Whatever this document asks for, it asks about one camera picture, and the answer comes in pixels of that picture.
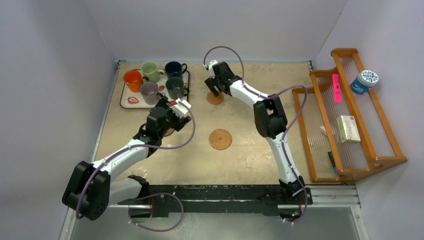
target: table surface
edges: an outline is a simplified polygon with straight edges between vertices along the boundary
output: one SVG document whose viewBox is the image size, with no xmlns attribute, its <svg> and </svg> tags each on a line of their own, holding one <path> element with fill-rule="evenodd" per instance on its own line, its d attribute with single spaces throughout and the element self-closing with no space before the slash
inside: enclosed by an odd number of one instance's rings
<svg viewBox="0 0 424 240">
<path fill-rule="evenodd" d="M 124 63 L 119 72 L 106 120 L 101 133 L 96 160 L 107 157 L 131 140 L 141 124 L 146 122 L 149 109 L 124 109 L 120 106 L 124 74 L 139 69 L 140 63 Z M 208 72 L 201 63 L 188 63 L 190 72 L 189 102 L 196 121 L 195 135 L 185 147 L 176 150 L 158 150 L 121 174 L 116 181 L 129 175 L 144 177 L 156 185 L 249 185 L 278 184 L 279 174 L 271 148 L 257 132 L 253 110 L 241 100 L 225 95 L 219 105 L 206 100 L 209 89 L 204 80 Z M 165 64 L 158 63 L 160 68 Z M 234 74 L 241 76 L 238 63 L 229 64 Z M 257 90 L 272 94 L 295 84 L 312 85 L 306 63 L 246 63 L 245 79 Z M 288 121 L 296 115 L 291 91 L 280 96 Z M 192 133 L 188 123 L 179 132 L 164 137 L 162 146 L 184 143 Z M 209 135 L 215 129 L 225 129 L 232 135 L 232 144 L 226 150 L 216 150 L 209 144 Z M 297 169 L 305 183 L 310 184 L 306 154 L 299 124 L 288 132 L 288 144 Z"/>
</svg>

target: white wall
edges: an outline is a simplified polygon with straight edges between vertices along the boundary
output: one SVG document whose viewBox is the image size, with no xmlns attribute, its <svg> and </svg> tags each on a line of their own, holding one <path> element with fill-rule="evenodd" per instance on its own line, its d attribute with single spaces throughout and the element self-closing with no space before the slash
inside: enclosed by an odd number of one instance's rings
<svg viewBox="0 0 424 240">
<path fill-rule="evenodd" d="M 334 48 L 358 48 L 408 162 L 357 183 L 370 239 L 424 239 L 424 1 L 349 0 L 315 59 L 335 66 Z"/>
<path fill-rule="evenodd" d="M 0 1 L 1 239 L 58 239 L 114 73 L 83 0 Z"/>
<path fill-rule="evenodd" d="M 347 0 L 85 0 L 116 59 L 203 60 L 217 45 L 246 61 L 306 61 Z M 217 50 L 212 57 L 235 60 Z"/>
</svg>

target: white tray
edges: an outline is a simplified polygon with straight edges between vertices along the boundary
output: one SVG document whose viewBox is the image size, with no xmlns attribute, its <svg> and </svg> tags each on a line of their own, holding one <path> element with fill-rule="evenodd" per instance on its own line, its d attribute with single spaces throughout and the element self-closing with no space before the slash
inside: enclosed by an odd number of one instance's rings
<svg viewBox="0 0 424 240">
<path fill-rule="evenodd" d="M 157 86 L 159 87 L 159 93 L 168 97 L 168 100 L 170 102 L 175 101 L 175 99 L 172 99 L 168 94 L 167 87 L 165 86 L 165 83 L 167 82 L 167 80 L 168 80 L 168 77 L 165 76 L 165 77 L 159 79 L 159 81 L 157 81 Z M 190 73 L 189 73 L 189 71 L 186 71 L 182 75 L 182 81 L 184 82 L 184 87 L 188 88 L 189 83 L 190 83 Z M 189 96 L 187 95 L 187 96 L 183 97 L 182 100 L 186 100 L 188 102 Z M 124 84 L 122 96 L 120 98 L 120 106 L 123 107 L 124 109 L 151 109 L 155 105 L 147 104 L 144 101 L 141 93 L 130 91 L 128 86 L 126 84 Z"/>
</svg>

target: pink marker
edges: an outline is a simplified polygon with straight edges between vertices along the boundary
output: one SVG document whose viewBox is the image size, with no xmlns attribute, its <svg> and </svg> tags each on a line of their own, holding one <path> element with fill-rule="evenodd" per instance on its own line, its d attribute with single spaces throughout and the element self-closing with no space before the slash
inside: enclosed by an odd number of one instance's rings
<svg viewBox="0 0 424 240">
<path fill-rule="evenodd" d="M 332 75 L 332 89 L 334 91 L 334 102 L 336 104 L 341 104 L 342 94 L 341 94 L 340 83 L 339 83 L 339 75 L 335 73 Z"/>
</svg>

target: orange wooden shelf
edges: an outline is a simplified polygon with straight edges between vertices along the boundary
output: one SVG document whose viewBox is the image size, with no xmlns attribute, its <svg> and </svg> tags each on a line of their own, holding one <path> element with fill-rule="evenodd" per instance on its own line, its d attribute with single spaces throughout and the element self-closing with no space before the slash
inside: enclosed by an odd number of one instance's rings
<svg viewBox="0 0 424 240">
<path fill-rule="evenodd" d="M 407 161 L 390 127 L 374 89 L 364 95 L 351 91 L 350 83 L 364 66 L 355 48 L 336 48 L 331 52 L 336 67 L 330 70 L 310 72 L 312 87 L 307 95 L 317 102 L 320 114 L 304 109 L 299 118 L 300 129 L 305 145 L 311 179 L 314 183 L 356 182 Z M 342 103 L 333 100 L 332 75 L 339 74 Z M 299 97 L 305 94 L 302 88 L 293 89 L 296 109 L 300 109 Z M 312 121 L 305 115 L 314 117 Z M 361 138 L 360 143 L 341 143 L 337 118 L 350 115 L 356 118 Z M 315 128 L 319 124 L 326 128 L 327 137 L 323 140 Z M 327 152 L 334 157 L 337 174 L 333 171 Z"/>
</svg>

